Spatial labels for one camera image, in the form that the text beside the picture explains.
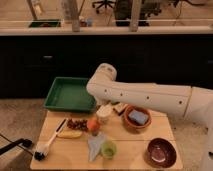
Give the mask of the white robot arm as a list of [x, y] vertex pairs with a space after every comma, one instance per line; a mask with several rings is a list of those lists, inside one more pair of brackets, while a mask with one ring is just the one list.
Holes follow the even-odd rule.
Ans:
[[200, 171], [213, 171], [213, 90], [156, 83], [124, 83], [116, 81], [117, 71], [100, 64], [89, 79], [86, 89], [99, 105], [116, 101], [167, 114], [179, 115], [208, 129]]

